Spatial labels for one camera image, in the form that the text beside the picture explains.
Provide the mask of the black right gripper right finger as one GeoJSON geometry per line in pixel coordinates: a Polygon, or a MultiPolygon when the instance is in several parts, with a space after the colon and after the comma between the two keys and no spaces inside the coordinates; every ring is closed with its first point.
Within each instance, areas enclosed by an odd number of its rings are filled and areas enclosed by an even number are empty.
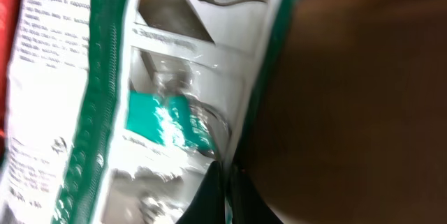
{"type": "Polygon", "coordinates": [[[231,168],[228,189],[234,224],[283,224],[260,196],[249,175],[236,165],[231,168]]]}

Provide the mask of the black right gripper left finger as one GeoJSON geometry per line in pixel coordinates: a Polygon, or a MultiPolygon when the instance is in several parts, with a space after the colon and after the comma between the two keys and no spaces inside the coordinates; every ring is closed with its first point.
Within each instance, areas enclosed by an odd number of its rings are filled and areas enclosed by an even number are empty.
{"type": "Polygon", "coordinates": [[[225,224],[225,200],[221,183],[221,164],[213,161],[191,204],[177,224],[225,224]]]}

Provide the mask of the green white 3M package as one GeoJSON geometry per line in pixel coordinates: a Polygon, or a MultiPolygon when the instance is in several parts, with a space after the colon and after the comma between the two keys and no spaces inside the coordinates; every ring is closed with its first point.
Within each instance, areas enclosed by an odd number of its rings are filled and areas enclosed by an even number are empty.
{"type": "Polygon", "coordinates": [[[297,0],[20,0],[2,223],[177,223],[229,177],[297,0]]]}

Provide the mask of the red stick packet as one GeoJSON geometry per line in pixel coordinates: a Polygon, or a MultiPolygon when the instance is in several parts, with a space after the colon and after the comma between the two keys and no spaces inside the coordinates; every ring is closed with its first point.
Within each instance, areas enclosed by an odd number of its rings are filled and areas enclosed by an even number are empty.
{"type": "Polygon", "coordinates": [[[12,49],[20,0],[1,0],[1,156],[6,149],[7,66],[12,49]]]}

